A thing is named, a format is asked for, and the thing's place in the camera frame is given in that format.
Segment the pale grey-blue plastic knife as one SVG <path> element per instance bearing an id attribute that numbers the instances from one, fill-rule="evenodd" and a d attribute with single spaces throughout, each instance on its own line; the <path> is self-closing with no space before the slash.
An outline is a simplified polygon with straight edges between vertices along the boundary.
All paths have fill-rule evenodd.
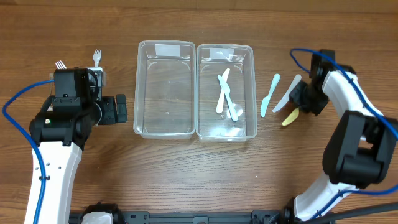
<path id="1" fill-rule="evenodd" d="M 292 90 L 299 84 L 299 82 L 302 80 L 302 76 L 300 74 L 297 74 L 294 79 L 292 80 L 292 83 L 290 84 L 288 90 L 285 92 L 281 100 L 278 102 L 278 104 L 273 108 L 272 112 L 276 113 L 279 110 L 281 110 L 288 102 L 289 102 L 289 94 L 292 92 Z"/>

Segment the yellow plastic knife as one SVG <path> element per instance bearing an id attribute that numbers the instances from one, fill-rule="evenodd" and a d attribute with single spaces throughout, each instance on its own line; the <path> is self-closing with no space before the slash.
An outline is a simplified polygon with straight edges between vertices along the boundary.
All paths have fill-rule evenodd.
<path id="1" fill-rule="evenodd" d="M 295 108 L 291 114 L 286 117 L 286 119 L 282 122 L 283 127 L 288 126 L 289 124 L 293 123 L 299 116 L 300 110 L 299 108 Z"/>

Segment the mint green plastic knife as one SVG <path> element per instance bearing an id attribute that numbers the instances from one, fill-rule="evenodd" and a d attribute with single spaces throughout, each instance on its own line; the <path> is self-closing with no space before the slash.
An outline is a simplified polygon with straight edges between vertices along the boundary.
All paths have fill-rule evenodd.
<path id="1" fill-rule="evenodd" d="M 270 102 L 270 100 L 272 98 L 274 90 L 276 89 L 276 87 L 277 87 L 277 85 L 279 83 L 279 80 L 280 80 L 280 75 L 278 73 L 276 73 L 274 75 L 273 79 L 272 79 L 268 95 L 262 99 L 262 103 L 261 103 L 261 117 L 262 118 L 264 118 L 266 116 L 267 107 L 268 107 L 269 102 Z"/>

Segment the light blue plastic knife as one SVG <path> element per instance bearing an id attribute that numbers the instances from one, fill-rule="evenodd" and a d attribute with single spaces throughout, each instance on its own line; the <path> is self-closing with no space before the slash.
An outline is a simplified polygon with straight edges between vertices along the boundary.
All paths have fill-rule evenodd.
<path id="1" fill-rule="evenodd" d="M 227 101 L 227 104 L 228 104 L 228 108 L 229 108 L 229 113 L 230 113 L 231 119 L 234 122 L 237 122 L 238 116 L 237 116 L 234 104 L 232 102 L 232 99 L 230 97 L 231 89 L 230 89 L 229 85 L 227 84 L 227 81 L 225 81 L 224 78 L 221 75 L 218 75 L 218 80 L 219 80 L 221 89 L 224 91 L 224 95 L 225 95 L 225 98 L 226 98 L 226 101 Z"/>

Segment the white plastic knife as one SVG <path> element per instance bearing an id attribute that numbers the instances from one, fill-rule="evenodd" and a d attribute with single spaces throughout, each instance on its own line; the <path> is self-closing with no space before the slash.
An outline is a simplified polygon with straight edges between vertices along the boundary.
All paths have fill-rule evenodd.
<path id="1" fill-rule="evenodd" d="M 229 72 L 230 72 L 230 68 L 227 68 L 223 72 L 222 77 L 223 77 L 224 81 L 228 80 Z M 219 98 L 218 98 L 218 102 L 217 102 L 217 106 L 216 106 L 216 112 L 218 114 L 221 114 L 223 112 L 223 105 L 224 105 L 224 90 L 221 89 L 220 95 L 219 95 Z"/>

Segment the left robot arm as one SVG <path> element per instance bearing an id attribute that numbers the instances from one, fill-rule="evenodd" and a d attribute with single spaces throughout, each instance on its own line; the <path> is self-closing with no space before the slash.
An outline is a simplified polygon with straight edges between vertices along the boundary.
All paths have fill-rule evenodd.
<path id="1" fill-rule="evenodd" d="M 39 119 L 38 128 L 30 126 L 30 135 L 38 140 L 32 146 L 34 170 L 24 223 L 68 223 L 73 183 L 81 161 L 88 131 L 77 140 L 66 141 L 68 133 L 54 127 L 54 118 Z"/>

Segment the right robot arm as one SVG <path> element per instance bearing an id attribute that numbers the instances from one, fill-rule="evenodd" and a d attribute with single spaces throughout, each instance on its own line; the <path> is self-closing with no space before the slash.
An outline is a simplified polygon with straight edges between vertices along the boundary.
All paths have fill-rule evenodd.
<path id="1" fill-rule="evenodd" d="M 384 180 L 397 142 L 355 74 L 328 72 L 322 92 L 340 122 L 325 148 L 323 173 L 293 200 L 294 217 L 301 221 L 325 215 L 350 194 L 372 195 L 366 187 Z"/>

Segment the clear left plastic container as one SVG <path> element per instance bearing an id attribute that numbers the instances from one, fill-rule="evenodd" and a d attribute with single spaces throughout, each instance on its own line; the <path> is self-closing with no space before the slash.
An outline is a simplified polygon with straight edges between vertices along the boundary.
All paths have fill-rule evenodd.
<path id="1" fill-rule="evenodd" d="M 195 44 L 144 40 L 138 45 L 134 132 L 144 139 L 190 139 L 195 131 Z"/>

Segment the clear plastic container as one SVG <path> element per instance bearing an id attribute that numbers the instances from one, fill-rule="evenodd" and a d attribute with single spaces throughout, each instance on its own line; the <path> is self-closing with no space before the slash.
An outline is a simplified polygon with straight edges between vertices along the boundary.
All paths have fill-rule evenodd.
<path id="1" fill-rule="evenodd" d="M 134 132 L 144 139 L 190 139 L 195 131 L 195 44 L 144 40 L 138 45 Z"/>
<path id="2" fill-rule="evenodd" d="M 223 112 L 216 106 L 221 87 L 218 75 L 230 68 L 227 83 L 238 120 L 231 119 L 224 97 Z M 201 141 L 247 141 L 257 135 L 254 52 L 248 45 L 202 44 L 197 48 L 197 126 Z"/>

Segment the clear right plastic container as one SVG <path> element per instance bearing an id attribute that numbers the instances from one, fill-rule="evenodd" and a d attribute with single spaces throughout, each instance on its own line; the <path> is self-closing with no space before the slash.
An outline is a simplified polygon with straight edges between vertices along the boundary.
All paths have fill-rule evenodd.
<path id="1" fill-rule="evenodd" d="M 216 106 L 221 87 L 218 75 L 230 68 L 227 83 L 238 120 L 231 119 L 224 97 L 223 112 Z M 247 141 L 257 135 L 254 52 L 248 45 L 202 44 L 197 48 L 197 126 L 201 141 Z"/>

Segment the white rounded plastic fork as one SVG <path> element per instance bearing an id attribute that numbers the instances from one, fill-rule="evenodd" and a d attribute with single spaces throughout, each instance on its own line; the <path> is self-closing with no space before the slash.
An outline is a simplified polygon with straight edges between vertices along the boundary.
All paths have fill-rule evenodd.
<path id="1" fill-rule="evenodd" d="M 101 53 L 102 53 L 101 49 L 96 49 L 94 51 L 94 54 L 93 54 L 93 61 L 95 63 L 94 67 L 99 67 L 99 63 L 101 61 Z"/>

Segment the white flat plastic fork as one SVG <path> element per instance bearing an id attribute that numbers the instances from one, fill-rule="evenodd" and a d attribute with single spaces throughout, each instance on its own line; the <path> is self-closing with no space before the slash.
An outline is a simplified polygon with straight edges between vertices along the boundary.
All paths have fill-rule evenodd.
<path id="1" fill-rule="evenodd" d="M 58 62 L 56 62 L 56 63 L 55 63 L 55 66 L 56 66 L 58 69 L 67 69 L 66 65 L 65 65 L 61 60 L 58 61 Z"/>

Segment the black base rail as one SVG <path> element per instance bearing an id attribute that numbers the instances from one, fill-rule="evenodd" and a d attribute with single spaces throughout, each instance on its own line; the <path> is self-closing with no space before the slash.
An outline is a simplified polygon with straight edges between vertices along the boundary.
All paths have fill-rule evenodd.
<path id="1" fill-rule="evenodd" d="M 88 212 L 98 212 L 97 208 L 105 208 L 105 212 L 113 212 L 113 223 L 130 224 L 171 224 L 171 223 L 336 223 L 337 220 L 370 215 L 374 213 L 390 212 L 397 210 L 397 202 L 385 203 L 369 207 L 347 210 L 345 212 L 329 213 L 313 220 L 301 221 L 294 217 L 293 208 L 285 207 L 283 211 L 277 210 L 253 210 L 250 212 L 226 212 L 226 213 L 149 213 L 144 211 L 122 212 L 116 204 L 90 205 L 84 212 L 71 212 L 67 223 L 83 223 L 84 215 Z"/>

